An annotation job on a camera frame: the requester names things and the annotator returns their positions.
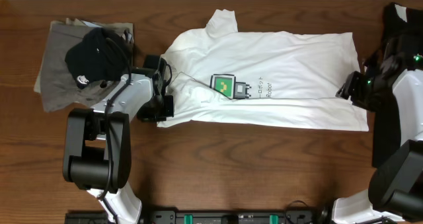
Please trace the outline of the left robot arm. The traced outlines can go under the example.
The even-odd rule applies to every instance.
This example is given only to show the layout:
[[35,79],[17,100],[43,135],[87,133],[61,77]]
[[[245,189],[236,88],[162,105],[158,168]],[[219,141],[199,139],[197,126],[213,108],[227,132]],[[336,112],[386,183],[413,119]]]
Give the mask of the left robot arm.
[[166,94],[170,65],[147,56],[115,89],[90,108],[75,108],[67,119],[63,177],[94,196],[102,212],[69,212],[66,223],[140,223],[142,202],[128,178],[132,167],[130,122],[163,122],[174,115]]

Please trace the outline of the white printed t-shirt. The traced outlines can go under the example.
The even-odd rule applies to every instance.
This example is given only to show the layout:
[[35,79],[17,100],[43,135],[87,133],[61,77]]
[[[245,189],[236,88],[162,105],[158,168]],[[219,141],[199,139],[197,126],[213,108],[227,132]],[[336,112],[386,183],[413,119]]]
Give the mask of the white printed t-shirt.
[[352,34],[239,32],[233,11],[180,34],[164,60],[174,116],[189,121],[367,131],[367,113],[336,97],[359,69]]

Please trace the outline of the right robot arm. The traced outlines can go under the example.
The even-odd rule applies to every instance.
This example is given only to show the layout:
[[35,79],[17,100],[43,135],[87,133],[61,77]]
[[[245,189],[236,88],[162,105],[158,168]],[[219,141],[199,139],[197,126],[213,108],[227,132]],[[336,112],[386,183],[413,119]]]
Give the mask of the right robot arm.
[[366,190],[338,198],[323,211],[327,223],[422,220],[422,37],[388,39],[383,57],[347,77],[336,97],[375,114],[372,165]]

